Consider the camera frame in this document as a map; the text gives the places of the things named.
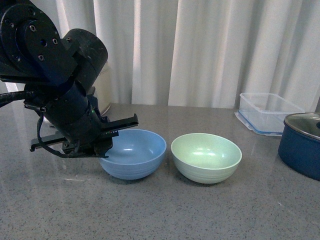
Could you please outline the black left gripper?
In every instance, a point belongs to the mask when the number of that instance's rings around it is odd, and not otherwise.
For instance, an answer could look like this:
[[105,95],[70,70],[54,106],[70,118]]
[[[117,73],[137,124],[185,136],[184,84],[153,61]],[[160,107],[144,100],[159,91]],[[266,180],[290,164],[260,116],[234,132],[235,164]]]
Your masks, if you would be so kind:
[[[113,147],[112,138],[118,131],[139,124],[138,116],[109,121],[101,117],[99,109],[87,99],[53,99],[39,102],[29,101],[29,108],[39,114],[37,139],[31,144],[31,151],[41,147],[61,158],[105,158]],[[44,119],[57,129],[58,133],[41,137]]]

